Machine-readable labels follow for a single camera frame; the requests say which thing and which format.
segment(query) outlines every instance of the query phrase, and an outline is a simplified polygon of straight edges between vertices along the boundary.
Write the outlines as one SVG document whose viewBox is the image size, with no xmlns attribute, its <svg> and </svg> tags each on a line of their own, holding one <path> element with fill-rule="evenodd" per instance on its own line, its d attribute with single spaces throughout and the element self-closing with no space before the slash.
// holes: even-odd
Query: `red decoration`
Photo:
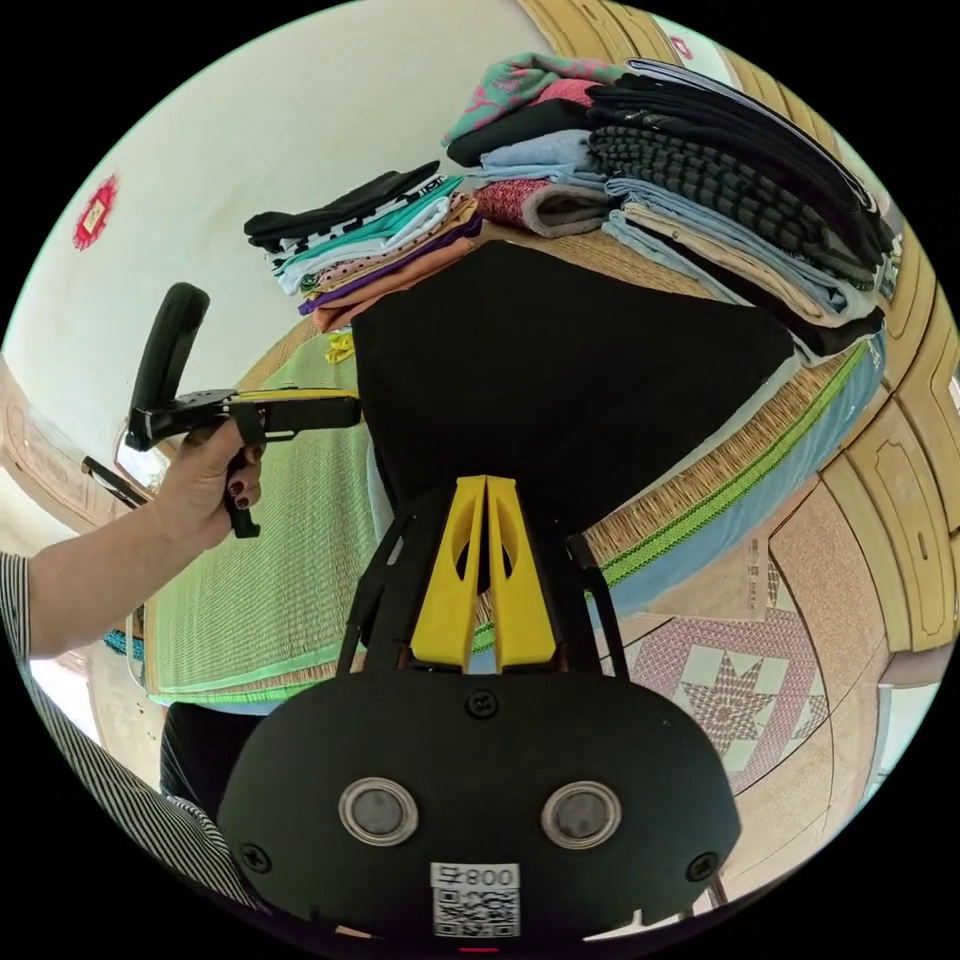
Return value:
<svg viewBox="0 0 960 960">
<path fill-rule="evenodd" d="M 117 198 L 117 178 L 104 180 L 97 192 L 87 201 L 80 219 L 73 231 L 73 245 L 78 250 L 86 250 L 95 243 L 107 225 L 107 217 Z"/>
<path fill-rule="evenodd" d="M 670 42 L 677 48 L 677 53 L 679 53 L 684 60 L 693 59 L 693 54 L 690 52 L 687 41 L 684 40 L 683 37 L 671 37 Z"/>
</svg>

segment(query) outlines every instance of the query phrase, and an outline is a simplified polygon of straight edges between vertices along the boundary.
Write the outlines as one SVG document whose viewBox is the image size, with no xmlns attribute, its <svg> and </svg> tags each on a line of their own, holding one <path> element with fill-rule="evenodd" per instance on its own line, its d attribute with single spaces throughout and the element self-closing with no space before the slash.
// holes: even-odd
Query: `wall decoration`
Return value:
<svg viewBox="0 0 960 960">
<path fill-rule="evenodd" d="M 109 177 L 97 188 L 77 220 L 73 231 L 73 245 L 78 250 L 86 250 L 96 243 L 107 225 L 110 211 L 117 197 L 117 178 Z"/>
</svg>

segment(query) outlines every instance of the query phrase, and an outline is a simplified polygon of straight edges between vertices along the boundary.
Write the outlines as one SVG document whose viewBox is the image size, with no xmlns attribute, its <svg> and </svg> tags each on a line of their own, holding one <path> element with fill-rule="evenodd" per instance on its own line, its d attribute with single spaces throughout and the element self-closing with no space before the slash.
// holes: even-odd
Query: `qr code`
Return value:
<svg viewBox="0 0 960 960">
<path fill-rule="evenodd" d="M 434 890 L 438 937 L 518 937 L 519 890 Z"/>
</svg>

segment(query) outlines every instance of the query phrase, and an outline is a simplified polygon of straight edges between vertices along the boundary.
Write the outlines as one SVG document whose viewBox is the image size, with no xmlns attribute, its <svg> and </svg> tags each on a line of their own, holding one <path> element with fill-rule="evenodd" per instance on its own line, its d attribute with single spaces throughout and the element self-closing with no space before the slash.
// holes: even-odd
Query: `orange fabric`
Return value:
<svg viewBox="0 0 960 960">
<path fill-rule="evenodd" d="M 398 290 L 408 290 L 415 283 L 425 280 L 455 260 L 465 257 L 473 250 L 474 243 L 467 237 L 458 237 L 449 246 L 411 260 L 406 266 L 385 277 L 378 277 L 366 286 L 348 293 L 339 300 L 331 300 L 322 307 L 317 307 L 310 316 L 321 333 L 333 333 L 345 327 L 354 317 L 373 306 L 381 297 Z"/>
</svg>

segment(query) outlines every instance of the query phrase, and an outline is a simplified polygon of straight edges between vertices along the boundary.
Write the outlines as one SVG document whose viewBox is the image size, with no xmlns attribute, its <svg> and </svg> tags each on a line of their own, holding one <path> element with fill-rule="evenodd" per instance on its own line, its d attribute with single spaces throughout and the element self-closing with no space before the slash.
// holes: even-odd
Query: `folded clothes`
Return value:
<svg viewBox="0 0 960 960">
<path fill-rule="evenodd" d="M 457 237 L 453 243 L 415 257 L 389 275 L 317 307 L 311 313 L 313 321 L 321 333 L 342 330 L 381 298 L 401 290 L 408 290 L 426 277 L 441 272 L 445 267 L 470 253 L 473 246 L 473 241 L 467 237 Z M 454 301 L 451 301 L 448 306 L 452 306 L 453 303 Z"/>
<path fill-rule="evenodd" d="M 558 130 L 532 140 L 508 143 L 480 157 L 484 170 L 498 167 L 572 166 L 574 170 L 596 170 L 597 158 L 590 152 L 589 130 Z"/>
<path fill-rule="evenodd" d="M 573 164 L 523 164 L 515 167 L 494 167 L 491 170 L 471 170 L 468 179 L 482 183 L 498 183 L 501 180 L 549 180 L 569 187 L 603 189 L 607 181 L 605 173 L 593 170 L 577 170 Z"/>
<path fill-rule="evenodd" d="M 842 313 L 825 307 L 806 289 L 806 285 L 793 282 L 784 274 L 773 269 L 769 263 L 743 250 L 710 237 L 691 226 L 670 220 L 641 206 L 639 203 L 626 203 L 623 214 L 627 220 L 642 229 L 669 237 L 692 253 L 703 257 L 710 263 L 730 270 L 743 279 L 756 284 L 768 293 L 782 300 L 788 307 L 810 323 L 819 326 L 838 327 L 847 320 L 866 316 L 877 307 L 876 294 L 867 295 L 852 290 L 854 299 L 848 301 Z"/>
<path fill-rule="evenodd" d="M 863 185 L 819 144 L 769 107 L 712 82 L 626 74 L 590 91 L 605 123 L 650 126 L 733 154 L 815 207 L 869 266 L 889 254 L 893 233 Z"/>
<path fill-rule="evenodd" d="M 613 67 L 600 60 L 518 53 L 487 67 L 463 115 L 444 135 L 443 146 L 531 104 L 560 79 L 611 83 L 625 72 L 625 67 Z"/>
<path fill-rule="evenodd" d="M 359 290 L 369 291 L 372 284 L 380 278 L 395 274 L 408 263 L 412 263 L 414 260 L 422 258 L 434 250 L 440 250 L 443 247 L 450 246 L 450 244 L 456 242 L 460 237 L 475 237 L 480 233 L 482 227 L 483 217 L 475 213 L 466 223 L 445 233 L 440 233 L 426 243 L 418 244 L 413 250 L 409 251 L 395 263 L 381 266 L 361 277 L 351 277 L 346 283 L 336 287 L 334 290 L 328 293 L 317 294 L 317 296 L 305 300 L 300 305 L 300 312 L 307 315 L 313 313 L 317 307 L 324 306 L 328 303 L 341 302 L 348 294 L 356 293 Z"/>
<path fill-rule="evenodd" d="M 423 222 L 425 216 L 436 208 L 444 199 L 449 197 L 462 183 L 461 177 L 446 177 L 443 182 L 398 210 L 394 210 L 376 220 L 371 220 L 351 230 L 335 240 L 318 244 L 307 250 L 281 254 L 273 259 L 273 272 L 279 274 L 290 266 L 302 263 L 323 253 L 328 253 L 346 244 L 359 243 L 364 240 L 386 239 L 403 232 L 407 227 Z"/>
<path fill-rule="evenodd" d="M 603 190 L 560 186 L 546 180 L 504 180 L 476 193 L 485 220 L 522 227 L 541 237 L 599 230 L 610 209 Z"/>
<path fill-rule="evenodd" d="M 471 221 L 477 212 L 477 201 L 466 194 L 454 194 L 451 198 L 450 212 L 447 218 L 434 229 L 425 233 L 417 240 L 411 240 L 388 254 L 377 257 L 360 257 L 356 260 L 344 260 L 332 267 L 326 267 L 318 273 L 308 274 L 300 283 L 300 292 L 308 297 L 330 293 L 363 276 L 368 276 L 381 267 L 395 264 L 410 253 L 420 250 L 432 240 L 456 231 Z M 300 312 L 310 313 L 311 307 L 301 304 Z"/>
<path fill-rule="evenodd" d="M 622 210 L 611 210 L 600 229 L 645 260 L 696 280 L 714 300 L 721 303 L 735 303 L 741 307 L 752 306 L 749 300 L 725 287 L 709 270 L 703 269 L 685 257 L 682 251 L 674 249 L 658 235 L 651 234 L 631 223 Z"/>
<path fill-rule="evenodd" d="M 253 246 L 275 253 L 280 250 L 281 240 L 325 233 L 339 223 L 371 216 L 378 207 L 434 177 L 439 169 L 440 161 L 432 160 L 407 173 L 390 170 L 316 210 L 298 214 L 259 213 L 243 225 L 243 230 Z"/>
<path fill-rule="evenodd" d="M 385 203 L 369 217 L 358 217 L 356 220 L 347 220 L 331 227 L 325 233 L 311 233 L 308 237 L 299 239 L 281 240 L 281 255 L 296 256 L 298 253 L 306 253 L 308 250 L 315 250 L 325 244 L 339 240 L 341 237 L 350 235 L 351 238 L 356 235 L 361 228 L 369 226 L 377 220 L 381 220 L 391 213 L 398 213 L 406 210 L 409 212 L 414 204 L 419 203 L 425 197 L 438 196 L 446 193 L 447 178 L 441 174 L 434 174 L 426 180 L 418 183 L 407 193 L 401 194 L 394 200 Z"/>
<path fill-rule="evenodd" d="M 575 77 L 564 77 L 562 80 L 554 80 L 533 102 L 570 100 L 585 107 L 592 107 L 593 100 L 590 99 L 590 90 L 595 86 L 597 86 L 596 80 L 578 80 Z"/>
<path fill-rule="evenodd" d="M 788 253 L 872 287 L 876 269 L 856 255 L 797 196 L 736 157 L 653 130 L 602 127 L 590 138 L 601 169 L 611 176 L 647 180 L 724 214 Z"/>
<path fill-rule="evenodd" d="M 559 130 L 588 129 L 587 107 L 571 100 L 545 100 L 505 113 L 451 141 L 447 156 L 461 167 L 475 167 L 485 153 Z"/>
<path fill-rule="evenodd" d="M 296 296 L 300 284 L 308 274 L 314 274 L 323 267 L 356 257 L 375 256 L 397 250 L 411 240 L 420 240 L 435 227 L 441 226 L 450 213 L 450 198 L 441 197 L 432 206 L 421 210 L 417 216 L 404 224 L 397 232 L 389 232 L 387 228 L 384 236 L 363 240 L 359 243 L 339 244 L 336 242 L 333 249 L 312 253 L 307 259 L 299 259 L 290 264 L 277 276 L 280 287 L 291 297 Z"/>
<path fill-rule="evenodd" d="M 666 220 L 682 223 L 763 261 L 775 273 L 806 290 L 825 310 L 844 319 L 865 316 L 875 305 L 873 290 L 857 290 L 802 258 L 784 253 L 735 220 L 663 187 L 643 180 L 615 178 L 607 181 L 604 189 L 610 197 L 637 203 Z"/>
</svg>

